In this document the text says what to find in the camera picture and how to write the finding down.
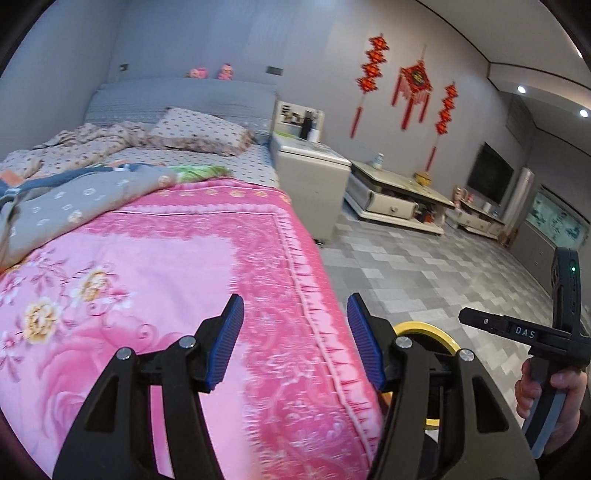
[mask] red tassel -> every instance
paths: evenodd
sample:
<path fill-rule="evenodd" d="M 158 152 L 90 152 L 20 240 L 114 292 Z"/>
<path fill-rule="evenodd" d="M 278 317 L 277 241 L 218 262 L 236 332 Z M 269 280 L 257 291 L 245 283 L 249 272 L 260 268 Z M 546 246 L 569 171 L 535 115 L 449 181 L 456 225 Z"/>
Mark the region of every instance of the red tassel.
<path fill-rule="evenodd" d="M 431 163 L 433 163 L 433 158 L 435 157 L 436 151 L 437 151 L 437 147 L 433 147 L 433 150 L 431 150 L 431 156 L 429 157 L 429 161 L 427 162 L 427 167 L 425 168 L 425 171 L 429 171 L 429 169 L 431 168 Z"/>
<path fill-rule="evenodd" d="M 418 119 L 418 122 L 420 124 L 422 124 L 423 120 L 425 120 L 425 114 L 427 113 L 427 105 L 429 105 L 430 98 L 431 98 L 431 95 L 427 94 L 427 99 L 425 100 L 425 103 L 423 104 L 423 110 L 421 111 L 421 116 Z"/>
<path fill-rule="evenodd" d="M 402 120 L 402 130 L 406 130 L 408 128 L 408 121 L 410 120 L 410 116 L 413 112 L 413 106 L 414 106 L 414 98 L 410 97 L 410 100 L 408 101 L 407 111 L 404 114 L 404 120 Z"/>
<path fill-rule="evenodd" d="M 400 93 L 400 83 L 402 82 L 402 75 L 398 75 L 398 81 L 396 82 L 396 88 L 394 89 L 394 95 L 392 96 L 392 106 L 396 105 L 398 101 L 398 94 Z"/>
<path fill-rule="evenodd" d="M 363 112 L 363 107 L 358 106 L 355 119 L 353 120 L 353 127 L 351 127 L 351 138 L 355 136 L 355 132 L 357 131 L 357 125 L 359 125 L 359 120 L 361 119 L 361 112 Z"/>

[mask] wall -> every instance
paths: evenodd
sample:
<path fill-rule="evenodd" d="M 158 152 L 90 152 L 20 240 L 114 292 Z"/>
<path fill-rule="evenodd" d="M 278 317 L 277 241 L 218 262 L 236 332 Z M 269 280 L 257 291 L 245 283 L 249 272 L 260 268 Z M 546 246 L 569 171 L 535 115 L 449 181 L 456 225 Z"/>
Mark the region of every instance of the wall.
<path fill-rule="evenodd" d="M 128 0 L 57 0 L 0 77 L 0 160 L 80 125 L 108 74 Z"/>
<path fill-rule="evenodd" d="M 587 154 L 538 130 L 528 167 L 535 174 L 532 194 L 526 203 L 528 207 L 543 184 L 591 220 L 591 158 Z M 579 251 L 579 262 L 583 304 L 591 306 L 591 248 L 588 243 Z"/>
<path fill-rule="evenodd" d="M 368 37 L 379 33 L 391 46 L 388 63 L 379 91 L 365 99 L 352 140 L 361 99 L 355 79 L 366 63 Z M 390 100 L 399 68 L 414 64 L 423 44 L 434 86 L 431 105 L 423 124 L 415 111 L 402 132 L 404 107 L 393 108 Z M 484 141 L 516 172 L 529 153 L 505 127 L 511 96 L 487 81 L 488 62 L 414 0 L 131 0 L 109 80 L 183 76 L 197 66 L 216 73 L 225 62 L 235 67 L 236 80 L 276 84 L 282 99 L 324 110 L 323 139 L 340 153 L 369 161 L 383 152 L 385 168 L 406 175 L 424 168 L 437 136 L 444 87 L 455 80 L 457 108 L 431 171 L 433 186 L 446 195 L 465 184 Z M 129 70 L 119 77 L 121 63 L 129 63 Z M 267 65 L 283 68 L 284 75 L 266 74 Z"/>

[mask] yellow ring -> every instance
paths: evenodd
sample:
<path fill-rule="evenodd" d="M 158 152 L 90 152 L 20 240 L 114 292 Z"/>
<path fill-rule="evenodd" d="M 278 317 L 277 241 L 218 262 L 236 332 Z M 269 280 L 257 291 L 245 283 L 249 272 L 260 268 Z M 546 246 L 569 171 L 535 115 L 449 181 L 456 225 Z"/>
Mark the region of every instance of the yellow ring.
<path fill-rule="evenodd" d="M 410 333 L 418 333 L 419 335 L 425 335 L 438 341 L 448 352 L 452 355 L 455 354 L 460 346 L 456 341 L 446 334 L 443 330 L 440 330 L 433 325 L 424 322 L 404 322 L 399 323 L 394 327 L 396 335 L 407 335 Z M 382 398 L 387 405 L 390 405 L 392 401 L 392 393 L 382 394 Z M 439 428 L 439 419 L 427 419 L 425 422 L 425 430 L 437 430 Z"/>

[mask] pink stuffed toy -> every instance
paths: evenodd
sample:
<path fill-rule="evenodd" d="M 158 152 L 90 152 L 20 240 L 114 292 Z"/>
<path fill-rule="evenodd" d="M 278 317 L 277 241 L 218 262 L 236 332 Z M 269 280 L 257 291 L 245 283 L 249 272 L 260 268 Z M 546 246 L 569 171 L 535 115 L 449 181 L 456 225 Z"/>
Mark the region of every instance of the pink stuffed toy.
<path fill-rule="evenodd" d="M 230 65 L 229 63 L 225 63 L 224 65 L 222 65 L 222 68 L 220 69 L 220 73 L 217 76 L 218 80 L 232 80 L 232 76 L 234 75 L 234 69 L 232 68 L 232 65 Z"/>
<path fill-rule="evenodd" d="M 191 69 L 188 77 L 192 78 L 192 79 L 206 79 L 207 78 L 207 69 L 204 69 L 204 68 Z"/>

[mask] sleeve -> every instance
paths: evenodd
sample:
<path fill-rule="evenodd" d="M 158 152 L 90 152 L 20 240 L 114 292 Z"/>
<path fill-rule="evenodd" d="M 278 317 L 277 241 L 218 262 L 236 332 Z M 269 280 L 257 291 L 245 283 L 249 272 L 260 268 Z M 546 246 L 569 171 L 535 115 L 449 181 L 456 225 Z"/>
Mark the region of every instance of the sleeve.
<path fill-rule="evenodd" d="M 591 457 L 591 422 L 581 411 L 579 426 L 573 437 L 555 452 L 542 455 L 536 464 L 542 480 L 580 478 L 586 471 Z"/>

